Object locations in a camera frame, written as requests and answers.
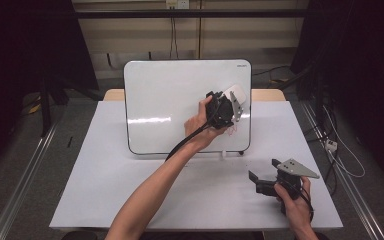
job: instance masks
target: person's left hand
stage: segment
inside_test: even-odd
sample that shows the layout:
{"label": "person's left hand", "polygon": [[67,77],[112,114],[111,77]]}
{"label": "person's left hand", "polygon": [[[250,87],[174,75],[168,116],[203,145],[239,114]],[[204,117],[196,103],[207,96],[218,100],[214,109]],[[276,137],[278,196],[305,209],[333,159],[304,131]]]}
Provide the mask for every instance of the person's left hand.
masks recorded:
{"label": "person's left hand", "polygon": [[[205,106],[211,101],[212,96],[207,97],[199,102],[198,114],[189,118],[184,126],[185,126],[185,135],[189,136],[196,129],[201,127],[203,124],[207,122],[207,113],[205,111]],[[198,152],[202,149],[208,147],[210,143],[219,135],[223,134],[227,128],[215,129],[213,127],[209,127],[204,129],[201,133],[193,137],[191,140],[187,142],[194,147],[194,149]]]}

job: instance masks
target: person's right hand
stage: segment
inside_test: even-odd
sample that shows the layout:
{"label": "person's right hand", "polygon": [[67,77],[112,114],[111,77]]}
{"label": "person's right hand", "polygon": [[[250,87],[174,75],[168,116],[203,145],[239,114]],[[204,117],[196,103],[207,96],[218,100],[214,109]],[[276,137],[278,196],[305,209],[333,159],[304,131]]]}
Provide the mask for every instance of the person's right hand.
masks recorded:
{"label": "person's right hand", "polygon": [[[207,114],[205,111],[205,106],[211,101],[212,96],[207,97],[206,99],[203,99],[199,102],[198,106],[198,114],[189,118],[184,126],[185,126],[185,135],[189,136],[191,133],[193,133],[196,129],[201,127],[205,122],[207,122]],[[216,138],[217,136],[221,135],[226,131],[227,128],[221,128],[221,129],[215,129],[213,127],[204,129],[201,133],[193,137],[191,140],[189,140],[186,144],[193,145],[194,149],[198,152],[202,149],[208,147],[210,143]]]}
{"label": "person's right hand", "polygon": [[[310,180],[307,177],[301,177],[302,180],[302,194],[310,200]],[[286,217],[289,220],[289,227],[295,233],[298,239],[318,239],[315,235],[310,223],[310,209],[308,204],[302,199],[302,197],[292,200],[286,189],[276,183],[274,185],[279,197],[285,203]]]}

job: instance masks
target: white tabletop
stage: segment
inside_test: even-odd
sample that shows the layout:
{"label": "white tabletop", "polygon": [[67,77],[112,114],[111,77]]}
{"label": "white tabletop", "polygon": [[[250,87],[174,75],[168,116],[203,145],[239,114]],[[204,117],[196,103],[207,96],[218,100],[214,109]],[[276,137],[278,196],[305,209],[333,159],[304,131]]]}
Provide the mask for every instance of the white tabletop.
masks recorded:
{"label": "white tabletop", "polygon": [[[280,204],[274,197],[255,192],[248,170],[260,179],[274,180],[271,159],[294,158],[320,172],[289,102],[253,102],[251,130],[251,144],[242,157],[207,153],[191,159],[148,230],[288,228]],[[127,146],[124,102],[100,102],[50,227],[109,228],[122,204],[164,158],[132,154]],[[323,180],[311,181],[313,227],[342,227]]]}

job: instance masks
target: floor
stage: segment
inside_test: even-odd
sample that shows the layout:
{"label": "floor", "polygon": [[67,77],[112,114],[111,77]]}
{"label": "floor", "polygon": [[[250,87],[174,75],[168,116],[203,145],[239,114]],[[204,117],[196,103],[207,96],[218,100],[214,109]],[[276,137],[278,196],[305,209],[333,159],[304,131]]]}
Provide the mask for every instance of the floor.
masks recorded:
{"label": "floor", "polygon": [[[253,78],[253,85],[267,87],[267,76],[257,75]],[[110,88],[121,87],[120,79],[100,80],[101,91]],[[2,233],[0,239],[62,239],[65,233],[48,227],[59,198],[64,190],[71,169],[80,151],[83,139],[87,133],[90,121],[93,117],[97,103],[82,95],[67,90],[70,101],[67,106],[51,105],[54,119],[60,118],[48,150],[43,154],[40,165],[37,166],[34,179],[29,184],[28,191],[21,199],[20,206],[16,209],[16,215],[9,220],[10,228]],[[311,141],[316,138],[308,117],[303,109],[302,102],[298,101],[295,88],[290,87],[284,91],[290,101],[300,126],[310,140],[309,147],[320,168],[322,174],[329,169],[329,161],[319,141]],[[349,149],[360,159],[365,168],[365,176],[352,178],[367,206],[372,211],[375,219],[384,234],[384,173],[378,167],[370,151],[359,144],[357,136],[351,126],[348,125],[340,112],[335,110],[338,119],[338,133]],[[10,144],[0,157],[0,214],[17,187],[31,156],[35,153],[41,134],[40,112],[20,115],[11,136]],[[359,174],[361,167],[355,161],[351,153],[339,144],[339,156],[350,172]],[[331,175],[327,181],[330,189],[335,185]],[[330,239],[375,239],[371,237],[362,224],[358,211],[350,200],[346,187],[337,181],[337,189],[332,198],[338,213],[344,223],[344,228],[324,231]],[[103,239],[105,232],[98,232],[99,239]],[[293,239],[288,230],[265,232],[266,239]]]}

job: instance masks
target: black curtain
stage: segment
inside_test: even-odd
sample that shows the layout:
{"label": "black curtain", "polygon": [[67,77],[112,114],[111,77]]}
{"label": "black curtain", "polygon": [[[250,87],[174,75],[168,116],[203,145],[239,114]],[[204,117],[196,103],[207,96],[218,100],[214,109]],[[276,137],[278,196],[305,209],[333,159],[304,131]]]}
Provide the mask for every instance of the black curtain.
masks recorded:
{"label": "black curtain", "polygon": [[56,76],[97,89],[96,77],[77,19],[44,13],[74,12],[71,0],[0,0],[0,152],[27,93],[65,87]]}

